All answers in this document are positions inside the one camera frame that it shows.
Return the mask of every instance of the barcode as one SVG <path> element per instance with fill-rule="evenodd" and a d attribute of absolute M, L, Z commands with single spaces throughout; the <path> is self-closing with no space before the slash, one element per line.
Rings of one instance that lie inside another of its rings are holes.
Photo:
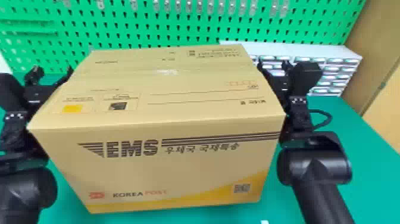
<path fill-rule="evenodd" d="M 236 184 L 233 193 L 248 193 L 250 191 L 250 183 Z"/>

